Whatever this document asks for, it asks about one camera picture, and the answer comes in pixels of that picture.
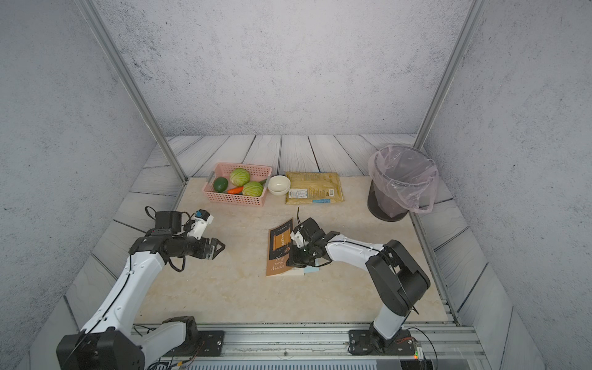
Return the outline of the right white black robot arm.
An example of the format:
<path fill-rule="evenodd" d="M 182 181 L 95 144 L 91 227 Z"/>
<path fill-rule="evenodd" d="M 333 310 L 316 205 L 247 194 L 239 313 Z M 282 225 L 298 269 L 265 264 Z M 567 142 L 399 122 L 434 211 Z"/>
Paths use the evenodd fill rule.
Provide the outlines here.
<path fill-rule="evenodd" d="M 305 237 L 301 231 L 291 232 L 291 240 L 288 264 L 293 267 L 320 268 L 316 261 L 323 258 L 328 264 L 342 262 L 368 272 L 382 308 L 368 329 L 349 332 L 350 354 L 414 355 L 413 336 L 403 325 L 431 282 L 400 242 L 370 244 L 321 231 L 314 237 Z"/>

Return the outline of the brown black paperback book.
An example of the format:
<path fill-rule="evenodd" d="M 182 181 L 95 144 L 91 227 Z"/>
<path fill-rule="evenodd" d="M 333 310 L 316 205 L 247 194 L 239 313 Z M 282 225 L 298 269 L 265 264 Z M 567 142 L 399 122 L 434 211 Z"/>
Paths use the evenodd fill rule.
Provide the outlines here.
<path fill-rule="evenodd" d="M 291 232 L 293 231 L 294 220 L 287 220 L 285 223 L 272 228 L 268 232 L 268 252 L 266 261 L 266 276 L 289 277 L 303 276 L 304 270 L 288 265 L 291 247 Z"/>

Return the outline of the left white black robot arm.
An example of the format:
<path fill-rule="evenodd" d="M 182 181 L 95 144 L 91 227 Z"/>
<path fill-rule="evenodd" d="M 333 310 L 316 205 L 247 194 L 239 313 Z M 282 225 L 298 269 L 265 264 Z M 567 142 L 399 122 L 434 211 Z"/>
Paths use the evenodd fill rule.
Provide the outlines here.
<path fill-rule="evenodd" d="M 135 240 L 125 267 L 112 290 L 76 335 L 66 335 L 56 349 L 62 369 L 147 369 L 167 354 L 202 354 L 214 338 L 199 333 L 193 317 L 168 319 L 136 342 L 134 320 L 158 274 L 175 258 L 213 260 L 225 249 L 217 238 L 205 238 L 213 216 L 198 210 L 187 221 L 179 211 L 157 211 L 155 226 Z"/>

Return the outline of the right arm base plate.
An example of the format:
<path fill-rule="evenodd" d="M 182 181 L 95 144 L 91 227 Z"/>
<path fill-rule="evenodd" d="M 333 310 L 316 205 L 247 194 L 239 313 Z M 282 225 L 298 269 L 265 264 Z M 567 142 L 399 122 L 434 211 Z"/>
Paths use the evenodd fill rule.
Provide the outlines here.
<path fill-rule="evenodd" d="M 384 339 L 377 331 L 350 330 L 348 352 L 353 356 L 417 356 L 416 340 L 405 329 L 392 339 Z"/>

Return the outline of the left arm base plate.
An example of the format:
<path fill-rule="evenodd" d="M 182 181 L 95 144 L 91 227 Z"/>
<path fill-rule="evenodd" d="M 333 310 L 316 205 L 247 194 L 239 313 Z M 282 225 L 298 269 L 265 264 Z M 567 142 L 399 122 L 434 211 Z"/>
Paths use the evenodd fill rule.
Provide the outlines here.
<path fill-rule="evenodd" d="M 224 337 L 224 331 L 197 331 L 185 343 L 167 352 L 164 357 L 220 357 Z"/>

